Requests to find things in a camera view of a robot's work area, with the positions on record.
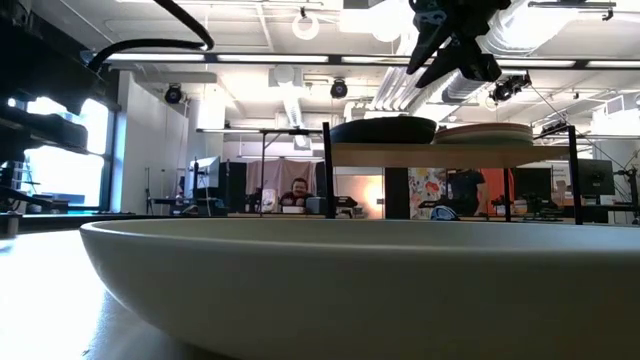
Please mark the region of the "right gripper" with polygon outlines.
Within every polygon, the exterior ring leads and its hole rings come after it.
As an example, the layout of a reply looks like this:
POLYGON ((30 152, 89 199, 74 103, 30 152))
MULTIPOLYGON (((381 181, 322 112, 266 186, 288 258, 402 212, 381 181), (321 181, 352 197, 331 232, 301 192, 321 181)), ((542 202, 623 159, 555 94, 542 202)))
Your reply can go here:
POLYGON ((481 50, 476 38, 489 30, 489 20, 510 6, 510 0, 410 0, 416 46, 406 69, 427 69, 417 81, 424 88, 459 70, 470 80, 493 82, 501 69, 493 55, 481 50))

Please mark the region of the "dark teal plate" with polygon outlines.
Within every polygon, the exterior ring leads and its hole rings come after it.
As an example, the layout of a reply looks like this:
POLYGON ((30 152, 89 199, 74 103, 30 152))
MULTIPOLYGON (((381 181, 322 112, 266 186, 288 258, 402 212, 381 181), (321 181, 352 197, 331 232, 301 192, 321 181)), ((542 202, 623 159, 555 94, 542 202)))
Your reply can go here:
POLYGON ((416 116, 385 116, 385 117, 374 117, 374 118, 363 118, 356 119, 351 121, 345 121, 336 125, 336 127, 343 126, 361 126, 361 125, 381 125, 381 126, 393 126, 393 125, 402 125, 402 126, 424 126, 427 128, 435 129, 438 126, 438 123, 434 120, 424 118, 424 117, 416 117, 416 116))

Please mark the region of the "beige plate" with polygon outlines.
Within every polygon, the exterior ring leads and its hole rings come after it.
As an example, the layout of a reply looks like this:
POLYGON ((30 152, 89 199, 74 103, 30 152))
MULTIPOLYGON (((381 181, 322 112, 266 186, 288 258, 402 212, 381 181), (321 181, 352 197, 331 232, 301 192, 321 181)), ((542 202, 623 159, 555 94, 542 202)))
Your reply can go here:
POLYGON ((480 137, 446 137, 435 138, 435 144, 471 144, 471 145, 531 145, 533 137, 498 137, 498 136, 480 136, 480 137))
POLYGON ((471 128, 471 127, 465 127, 465 128, 458 128, 458 129, 440 129, 438 130, 438 132, 445 132, 445 133, 455 133, 455 132, 466 132, 466 131, 480 131, 480 130, 514 130, 514 131, 525 131, 525 132, 530 132, 532 133, 532 128, 531 130, 518 130, 518 129, 498 129, 498 128, 489 128, 489 129, 478 129, 478 128, 471 128))

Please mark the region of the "peach plate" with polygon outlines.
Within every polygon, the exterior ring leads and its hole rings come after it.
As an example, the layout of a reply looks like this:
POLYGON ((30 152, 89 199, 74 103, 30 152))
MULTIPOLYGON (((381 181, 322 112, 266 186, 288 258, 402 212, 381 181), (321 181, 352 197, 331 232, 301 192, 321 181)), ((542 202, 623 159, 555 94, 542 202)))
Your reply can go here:
POLYGON ((455 133, 445 133, 438 132, 436 134, 437 138, 446 138, 446 137, 480 137, 480 136, 498 136, 498 137, 532 137, 532 133, 525 131, 514 131, 514 130, 480 130, 480 131, 466 131, 466 132, 455 132, 455 133))

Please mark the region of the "black plate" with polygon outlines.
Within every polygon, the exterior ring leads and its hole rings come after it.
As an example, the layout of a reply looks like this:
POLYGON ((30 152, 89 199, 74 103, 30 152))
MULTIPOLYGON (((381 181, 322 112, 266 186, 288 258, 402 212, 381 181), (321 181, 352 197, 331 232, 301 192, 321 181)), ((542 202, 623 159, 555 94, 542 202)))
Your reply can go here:
POLYGON ((435 135, 436 123, 350 122, 330 130, 333 143, 429 144, 435 135))

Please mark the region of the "pale grey plate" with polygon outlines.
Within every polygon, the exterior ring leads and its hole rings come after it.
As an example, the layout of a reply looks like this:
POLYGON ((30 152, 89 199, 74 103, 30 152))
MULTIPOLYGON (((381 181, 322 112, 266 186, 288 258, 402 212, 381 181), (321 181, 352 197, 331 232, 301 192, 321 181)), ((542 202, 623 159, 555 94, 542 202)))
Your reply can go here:
POLYGON ((107 290, 241 360, 640 360, 640 228, 195 218, 85 224, 107 290))

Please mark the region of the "orange panel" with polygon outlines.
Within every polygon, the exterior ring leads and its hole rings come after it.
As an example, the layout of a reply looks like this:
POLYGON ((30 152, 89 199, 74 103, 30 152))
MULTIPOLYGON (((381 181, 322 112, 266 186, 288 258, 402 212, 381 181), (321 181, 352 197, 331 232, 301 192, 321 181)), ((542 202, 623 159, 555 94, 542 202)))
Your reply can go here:
POLYGON ((499 168, 484 168, 480 170, 487 184, 489 201, 504 195, 504 170, 499 168))

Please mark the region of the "person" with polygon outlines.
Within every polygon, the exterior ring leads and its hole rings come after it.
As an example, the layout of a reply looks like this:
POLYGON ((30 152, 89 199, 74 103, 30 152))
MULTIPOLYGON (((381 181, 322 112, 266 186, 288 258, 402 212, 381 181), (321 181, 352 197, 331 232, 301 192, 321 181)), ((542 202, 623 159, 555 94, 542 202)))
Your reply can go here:
POLYGON ((450 207, 460 216, 488 214, 488 184, 476 169, 455 169, 448 173, 450 207))
POLYGON ((280 205, 305 207, 306 200, 313 197, 309 192, 308 182, 304 178, 295 178, 291 185, 291 190, 285 192, 280 198, 280 205))

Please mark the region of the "black computer monitor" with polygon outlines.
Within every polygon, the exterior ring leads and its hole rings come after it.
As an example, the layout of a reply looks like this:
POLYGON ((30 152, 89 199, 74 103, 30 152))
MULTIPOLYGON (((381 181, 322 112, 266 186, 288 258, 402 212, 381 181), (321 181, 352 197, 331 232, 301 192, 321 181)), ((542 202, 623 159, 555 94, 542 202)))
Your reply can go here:
POLYGON ((517 199, 532 196, 550 200, 552 193, 552 171, 550 168, 515 168, 514 194, 517 199))
POLYGON ((578 170, 578 182, 583 196, 615 194, 611 161, 579 159, 578 170))

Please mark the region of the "blue white helmet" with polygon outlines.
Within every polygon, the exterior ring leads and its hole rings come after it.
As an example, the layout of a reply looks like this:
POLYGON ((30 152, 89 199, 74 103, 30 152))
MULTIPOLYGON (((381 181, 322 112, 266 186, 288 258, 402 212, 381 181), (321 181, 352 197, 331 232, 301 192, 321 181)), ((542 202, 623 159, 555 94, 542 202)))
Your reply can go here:
POLYGON ((459 221, 459 216, 450 207, 445 205, 436 205, 430 213, 432 221, 459 221))

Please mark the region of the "long ceiling light bar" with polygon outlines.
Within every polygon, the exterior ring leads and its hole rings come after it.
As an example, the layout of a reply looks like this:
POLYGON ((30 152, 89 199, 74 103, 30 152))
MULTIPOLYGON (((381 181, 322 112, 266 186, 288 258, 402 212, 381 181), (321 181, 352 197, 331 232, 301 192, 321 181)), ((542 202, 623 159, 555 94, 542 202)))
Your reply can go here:
MULTIPOLYGON (((278 53, 213 53, 213 52, 128 52, 110 55, 105 62, 163 64, 250 64, 250 65, 326 65, 366 67, 407 67, 409 56, 278 54, 278 53)), ((503 69, 577 71, 640 71, 640 59, 557 59, 536 57, 498 57, 503 69)))

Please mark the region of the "monitor with white screen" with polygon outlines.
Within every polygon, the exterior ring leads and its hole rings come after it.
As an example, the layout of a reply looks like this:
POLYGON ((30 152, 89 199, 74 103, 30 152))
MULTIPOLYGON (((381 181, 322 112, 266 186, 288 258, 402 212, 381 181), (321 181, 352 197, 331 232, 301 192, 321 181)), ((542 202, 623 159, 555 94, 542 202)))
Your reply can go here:
POLYGON ((220 164, 219 156, 192 160, 188 167, 187 192, 191 193, 194 188, 217 188, 220 164))

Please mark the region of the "large bright window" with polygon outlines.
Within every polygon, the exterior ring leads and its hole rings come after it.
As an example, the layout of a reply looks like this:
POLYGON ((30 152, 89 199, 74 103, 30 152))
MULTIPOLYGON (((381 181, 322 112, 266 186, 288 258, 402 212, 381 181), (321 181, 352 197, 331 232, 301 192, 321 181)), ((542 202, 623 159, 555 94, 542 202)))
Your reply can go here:
POLYGON ((114 113, 104 104, 87 99, 78 115, 48 97, 8 105, 38 115, 59 115, 88 131, 86 154, 43 145, 24 152, 15 165, 12 185, 30 196, 64 200, 72 210, 104 209, 108 205, 111 140, 114 113))

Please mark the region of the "large white ventilation duct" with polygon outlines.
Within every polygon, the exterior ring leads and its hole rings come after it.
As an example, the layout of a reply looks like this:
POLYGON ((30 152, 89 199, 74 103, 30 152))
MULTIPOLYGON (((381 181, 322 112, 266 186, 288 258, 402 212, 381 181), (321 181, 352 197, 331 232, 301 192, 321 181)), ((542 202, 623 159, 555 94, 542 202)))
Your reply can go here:
POLYGON ((477 38, 481 49, 496 56, 526 56, 555 37, 578 16, 577 9, 530 7, 531 1, 512 0, 490 20, 490 30, 477 38))

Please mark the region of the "black frame stand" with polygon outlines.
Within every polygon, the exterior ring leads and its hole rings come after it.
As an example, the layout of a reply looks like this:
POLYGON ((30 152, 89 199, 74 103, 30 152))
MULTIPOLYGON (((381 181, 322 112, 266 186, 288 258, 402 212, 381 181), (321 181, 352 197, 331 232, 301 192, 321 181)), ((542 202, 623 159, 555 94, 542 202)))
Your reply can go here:
POLYGON ((223 129, 205 129, 205 128, 197 128, 196 131, 198 133, 206 133, 206 134, 259 134, 261 136, 261 153, 260 157, 256 158, 260 160, 260 185, 259 185, 259 204, 256 209, 257 214, 262 217, 264 214, 264 205, 263 205, 263 191, 265 186, 265 170, 264 165, 267 159, 275 160, 275 159, 287 159, 287 160, 308 160, 308 161, 324 161, 324 155, 321 156, 306 156, 306 155, 266 155, 266 150, 274 143, 281 135, 288 135, 291 137, 295 136, 306 136, 310 138, 312 135, 318 135, 320 138, 324 137, 324 131, 321 129, 304 129, 304 128, 223 128, 223 129))

